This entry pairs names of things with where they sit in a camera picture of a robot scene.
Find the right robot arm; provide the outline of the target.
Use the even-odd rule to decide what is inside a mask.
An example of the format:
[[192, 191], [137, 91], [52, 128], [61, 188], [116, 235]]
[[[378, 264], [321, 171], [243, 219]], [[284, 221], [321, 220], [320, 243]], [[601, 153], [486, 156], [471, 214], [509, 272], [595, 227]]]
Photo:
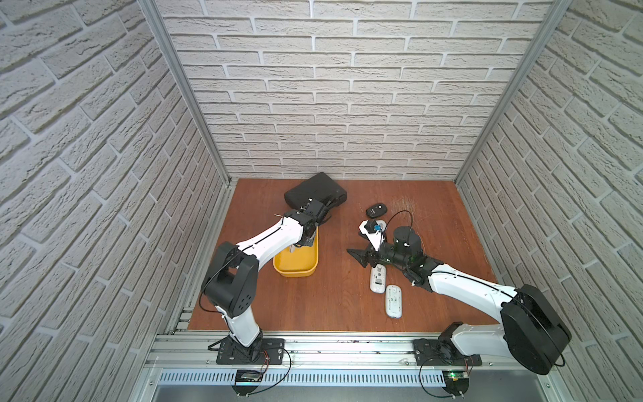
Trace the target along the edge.
[[513, 357], [527, 370], [546, 375], [572, 339], [564, 321], [535, 286], [515, 288], [485, 281], [422, 250], [398, 245], [348, 249], [347, 253], [361, 266], [394, 266], [413, 286], [452, 297], [496, 320], [497, 325], [460, 323], [444, 332], [447, 344], [464, 356]]

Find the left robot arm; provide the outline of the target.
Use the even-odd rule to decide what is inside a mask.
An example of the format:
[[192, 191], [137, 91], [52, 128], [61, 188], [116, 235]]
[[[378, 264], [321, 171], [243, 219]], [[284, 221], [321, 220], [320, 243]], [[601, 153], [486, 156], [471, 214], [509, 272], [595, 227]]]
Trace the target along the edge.
[[218, 246], [201, 285], [201, 295], [222, 315], [229, 336], [242, 348], [256, 348], [262, 332], [251, 309], [261, 268], [290, 246], [309, 246], [316, 229], [337, 202], [309, 199], [257, 236], [237, 244]]

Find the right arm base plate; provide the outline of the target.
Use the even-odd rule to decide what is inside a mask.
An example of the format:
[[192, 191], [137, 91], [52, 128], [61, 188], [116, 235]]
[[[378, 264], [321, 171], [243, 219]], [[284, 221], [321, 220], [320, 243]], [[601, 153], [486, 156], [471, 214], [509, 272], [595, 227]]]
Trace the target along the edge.
[[419, 338], [412, 341], [417, 365], [482, 366], [479, 354], [465, 356], [450, 341]]

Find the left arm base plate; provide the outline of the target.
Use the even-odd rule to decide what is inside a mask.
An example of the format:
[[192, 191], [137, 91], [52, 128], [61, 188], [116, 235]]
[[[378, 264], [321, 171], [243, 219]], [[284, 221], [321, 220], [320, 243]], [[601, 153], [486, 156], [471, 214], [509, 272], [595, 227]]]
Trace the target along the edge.
[[251, 346], [244, 347], [227, 336], [209, 345], [209, 351], [218, 353], [218, 365], [281, 365], [285, 343], [284, 338], [258, 338]]

